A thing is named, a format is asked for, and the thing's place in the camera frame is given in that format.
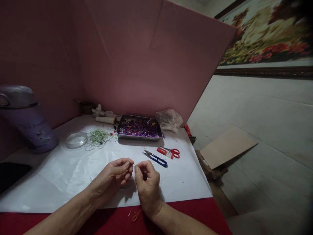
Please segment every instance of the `black phone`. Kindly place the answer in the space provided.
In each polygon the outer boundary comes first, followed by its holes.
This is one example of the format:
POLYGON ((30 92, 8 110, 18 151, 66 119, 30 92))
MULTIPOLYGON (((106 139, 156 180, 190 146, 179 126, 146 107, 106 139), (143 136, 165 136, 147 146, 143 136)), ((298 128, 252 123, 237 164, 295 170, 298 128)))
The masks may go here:
POLYGON ((30 172, 31 169, 31 166, 25 164, 0 163, 0 194, 30 172))

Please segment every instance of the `forearm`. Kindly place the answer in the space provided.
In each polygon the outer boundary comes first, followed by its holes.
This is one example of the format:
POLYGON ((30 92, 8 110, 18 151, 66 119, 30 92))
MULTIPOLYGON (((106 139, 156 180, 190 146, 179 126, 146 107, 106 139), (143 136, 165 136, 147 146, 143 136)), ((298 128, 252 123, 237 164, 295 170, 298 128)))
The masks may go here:
POLYGON ((95 210, 85 189, 25 234, 75 234, 95 210))
POLYGON ((216 234, 210 228, 199 221, 183 214, 163 203, 162 209, 152 221, 167 235, 174 234, 216 234))

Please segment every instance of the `white paper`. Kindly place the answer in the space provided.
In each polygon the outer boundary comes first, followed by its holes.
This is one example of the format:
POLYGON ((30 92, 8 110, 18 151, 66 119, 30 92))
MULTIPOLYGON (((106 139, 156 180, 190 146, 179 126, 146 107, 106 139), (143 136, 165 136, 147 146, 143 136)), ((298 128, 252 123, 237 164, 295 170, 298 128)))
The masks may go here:
MULTIPOLYGON (((0 212, 52 213, 85 189, 107 163, 122 157, 131 158, 135 164, 149 160, 142 153, 144 149, 168 163, 168 167, 164 168, 151 161, 161 175, 160 187, 165 202, 212 197, 210 186, 183 128, 179 128, 178 134, 164 131, 165 139, 159 142, 117 141, 112 138, 112 142, 107 142, 102 149, 86 151, 84 147, 77 150, 66 148, 64 141, 68 134, 80 130, 89 132, 97 126, 114 131, 113 125, 99 124, 91 116, 77 117, 54 130, 60 144, 52 151, 34 155, 22 149, 5 159, 4 162, 31 165, 33 170, 0 196, 0 212), (179 149, 180 158, 169 159, 157 152, 158 146, 179 149)), ((133 177, 105 208, 140 205, 133 177)))

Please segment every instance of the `wrist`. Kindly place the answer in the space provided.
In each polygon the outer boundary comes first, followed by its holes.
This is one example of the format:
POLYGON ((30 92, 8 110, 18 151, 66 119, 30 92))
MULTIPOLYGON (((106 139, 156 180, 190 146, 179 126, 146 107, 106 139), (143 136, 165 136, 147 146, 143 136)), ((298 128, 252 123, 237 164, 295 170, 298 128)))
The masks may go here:
POLYGON ((95 207, 95 209, 97 208, 97 199, 98 199, 98 195, 89 187, 85 188, 82 192, 82 197, 85 198, 86 202, 88 204, 90 204, 92 207, 95 207))
POLYGON ((153 223, 158 224, 158 222, 160 221, 160 218, 162 217, 161 215, 164 213, 165 207, 166 207, 166 203, 164 201, 161 201, 157 212, 149 216, 150 220, 153 223))

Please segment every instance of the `thread snips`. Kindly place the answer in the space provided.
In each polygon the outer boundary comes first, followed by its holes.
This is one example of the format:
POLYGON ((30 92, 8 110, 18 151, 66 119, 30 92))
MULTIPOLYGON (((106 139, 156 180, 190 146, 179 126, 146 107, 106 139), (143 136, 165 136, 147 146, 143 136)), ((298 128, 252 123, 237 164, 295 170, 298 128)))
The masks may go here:
POLYGON ((145 150, 145 153, 143 152, 144 155, 146 155, 148 158, 152 159, 153 161, 159 163, 163 167, 167 167, 167 162, 164 161, 163 159, 155 156, 154 154, 150 153, 149 151, 145 150))

